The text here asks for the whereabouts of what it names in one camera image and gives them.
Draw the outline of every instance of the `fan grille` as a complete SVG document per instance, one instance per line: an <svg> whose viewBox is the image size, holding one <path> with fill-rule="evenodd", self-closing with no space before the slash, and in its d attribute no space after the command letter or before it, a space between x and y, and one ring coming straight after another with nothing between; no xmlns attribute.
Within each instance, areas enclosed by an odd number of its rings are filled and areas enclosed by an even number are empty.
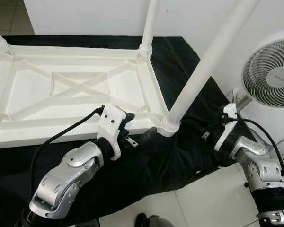
<svg viewBox="0 0 284 227"><path fill-rule="evenodd" d="M245 64L242 82L262 104L284 107L284 40L256 51Z"/></svg>

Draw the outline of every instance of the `black cloth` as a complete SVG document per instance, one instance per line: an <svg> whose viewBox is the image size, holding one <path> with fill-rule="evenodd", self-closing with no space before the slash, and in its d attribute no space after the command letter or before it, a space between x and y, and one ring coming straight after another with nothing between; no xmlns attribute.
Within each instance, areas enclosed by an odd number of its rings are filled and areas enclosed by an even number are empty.
<svg viewBox="0 0 284 227"><path fill-rule="evenodd" d="M127 36L6 36L12 45L77 46L138 49L141 37ZM155 37L151 63L168 109L199 62L182 37ZM116 212L152 193L179 189L221 166L200 129L217 117L228 101L210 78L171 138L156 134L138 150L122 151L122 157L106 165L79 192L64 225ZM86 141L50 144L37 162L36 182L59 164L63 155ZM0 227L11 226L28 197L28 171L37 146L0 149Z"/></svg>

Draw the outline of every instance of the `electric fan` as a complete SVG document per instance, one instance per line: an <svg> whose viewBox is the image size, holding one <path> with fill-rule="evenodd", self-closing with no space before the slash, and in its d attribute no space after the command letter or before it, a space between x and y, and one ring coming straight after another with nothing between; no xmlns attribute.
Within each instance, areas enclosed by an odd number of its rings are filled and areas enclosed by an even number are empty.
<svg viewBox="0 0 284 227"><path fill-rule="evenodd" d="M251 54L242 84L246 94L237 102L240 114L269 128L284 154L284 31L268 37ZM252 100L258 103L246 106Z"/></svg>

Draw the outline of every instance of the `floor tile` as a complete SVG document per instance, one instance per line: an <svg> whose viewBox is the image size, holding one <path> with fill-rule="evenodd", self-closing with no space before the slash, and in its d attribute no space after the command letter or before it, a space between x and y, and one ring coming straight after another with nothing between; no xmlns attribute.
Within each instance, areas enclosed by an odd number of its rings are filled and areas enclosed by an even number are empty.
<svg viewBox="0 0 284 227"><path fill-rule="evenodd" d="M242 227L257 220L257 208L236 165L177 190L188 227Z"/></svg>
<svg viewBox="0 0 284 227"><path fill-rule="evenodd" d="M15 7L0 6L0 31L9 31Z"/></svg>
<svg viewBox="0 0 284 227"><path fill-rule="evenodd" d="M0 0L0 6L15 6L17 0Z"/></svg>
<svg viewBox="0 0 284 227"><path fill-rule="evenodd" d="M27 9L25 6L17 6L13 23L11 26L12 31L32 31L33 27L30 23Z"/></svg>
<svg viewBox="0 0 284 227"><path fill-rule="evenodd" d="M144 212L146 215L159 215L176 227L186 227L177 197L174 192L150 195L120 210L100 218L101 227L134 227L135 217Z"/></svg>
<svg viewBox="0 0 284 227"><path fill-rule="evenodd" d="M9 35L9 31L0 31L1 35Z"/></svg>

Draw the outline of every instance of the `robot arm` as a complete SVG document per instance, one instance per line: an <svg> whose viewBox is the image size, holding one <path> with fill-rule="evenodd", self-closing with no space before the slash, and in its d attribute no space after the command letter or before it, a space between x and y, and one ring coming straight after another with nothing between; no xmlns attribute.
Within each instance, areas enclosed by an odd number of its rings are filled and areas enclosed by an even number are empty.
<svg viewBox="0 0 284 227"><path fill-rule="evenodd" d="M223 118L237 118L235 104L223 109ZM215 150L225 152L243 168L255 200L261 227L284 226L284 177L276 160L266 148L234 132L237 122L226 123Z"/></svg>
<svg viewBox="0 0 284 227"><path fill-rule="evenodd" d="M98 123L97 140L66 153L61 163L42 178L22 215L22 226L59 226L81 187L108 160L120 157L118 141L127 137L125 125L133 118L133 113L126 113L115 106L105 106Z"/></svg>

